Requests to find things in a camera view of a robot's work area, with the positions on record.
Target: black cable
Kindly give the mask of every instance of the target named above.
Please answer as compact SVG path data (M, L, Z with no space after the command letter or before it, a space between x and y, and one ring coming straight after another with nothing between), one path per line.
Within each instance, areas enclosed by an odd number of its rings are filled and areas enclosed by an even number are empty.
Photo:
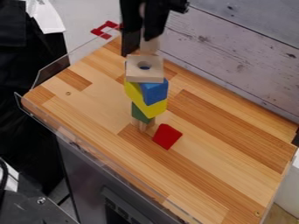
M5 187L7 184L8 177L9 177L9 171L8 171L6 163L1 158L0 158L0 166L3 170L2 180L0 182L0 211L1 211L1 205L3 203Z

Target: block tower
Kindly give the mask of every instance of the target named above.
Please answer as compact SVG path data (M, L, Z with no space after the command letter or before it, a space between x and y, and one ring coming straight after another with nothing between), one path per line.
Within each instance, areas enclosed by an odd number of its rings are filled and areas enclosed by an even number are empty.
M132 100L132 124L144 132L167 107L168 81L163 59L156 55L128 55L125 92Z

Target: wooden plank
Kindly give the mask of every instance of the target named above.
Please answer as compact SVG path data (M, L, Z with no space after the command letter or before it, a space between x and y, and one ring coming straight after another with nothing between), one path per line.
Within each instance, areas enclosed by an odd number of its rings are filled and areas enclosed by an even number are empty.
M199 220L205 218L213 221L224 218L227 210L220 203L179 177L175 172L159 164L154 158L141 152L131 143L122 140L103 128L85 113L81 113L70 106L66 101L60 100L59 97L54 97L44 103L44 107L54 112L59 119L67 123L68 127L72 127L72 130L80 133L80 136L95 148L101 149L102 153L108 155L113 160L121 160L133 175L141 177L143 180L149 180L152 183L159 183L160 187L169 195L173 195L185 201L185 203L189 201L188 203L191 207L197 213L201 213L199 217L196 216L196 213L193 213Z
M296 147L183 90L169 111L282 174Z
M171 13L167 27L163 56L288 111L299 122L299 60L293 57L299 50L195 9Z
M72 141L179 217L258 223L293 156L296 125L165 61L174 113L163 113L140 133L129 124L117 41L70 66L72 77L80 77L74 83L52 77L23 105L54 131L70 130ZM83 80L88 87L78 89ZM169 151L150 139L160 123L183 132Z
M240 193L267 206L281 175L169 111L160 115L156 121L168 123L184 133L182 140L172 146L174 151L225 181ZM147 133L153 136L156 129L157 126Z
M200 76L181 69L180 74L171 81L170 98L185 89L287 143L294 139L297 124L267 111L255 103L245 101L244 98L233 92L216 86Z
M299 48L297 0L191 0L191 6Z
M60 78L78 91L82 91L93 84L89 80L82 78L82 76L79 76L69 69L65 69L62 73L57 74L56 77Z

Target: green block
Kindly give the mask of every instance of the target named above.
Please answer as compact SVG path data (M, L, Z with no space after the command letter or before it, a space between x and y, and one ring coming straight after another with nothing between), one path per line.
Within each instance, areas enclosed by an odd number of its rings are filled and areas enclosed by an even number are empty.
M143 123L149 124L152 118L148 118L133 102L132 102L132 116L142 121Z

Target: wooden block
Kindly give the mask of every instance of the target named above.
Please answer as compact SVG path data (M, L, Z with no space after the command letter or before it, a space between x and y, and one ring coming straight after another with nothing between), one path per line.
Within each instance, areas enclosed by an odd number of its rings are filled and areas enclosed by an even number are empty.
M148 125L144 122L139 121L139 130L144 132L147 129Z
M153 136L153 141L168 150L182 135L181 132L170 125L162 123Z
M160 48L159 37L153 38L150 41L140 40L140 54L155 54Z
M132 116L146 124L149 124L153 118L148 118L133 102L132 102Z
M152 105L156 102L165 100L168 93L168 81L164 78L163 83L140 83L143 91L143 100L146 105Z
M156 55L128 55L126 80L163 83L163 58Z
M151 118L150 123L148 124L148 129L154 127L156 124L156 118Z
M158 116L166 110L167 99L147 106L143 101L142 90L138 83L125 81L124 86L127 96L148 118Z
M136 118L132 117L131 123L133 126L139 127L139 120L137 120Z

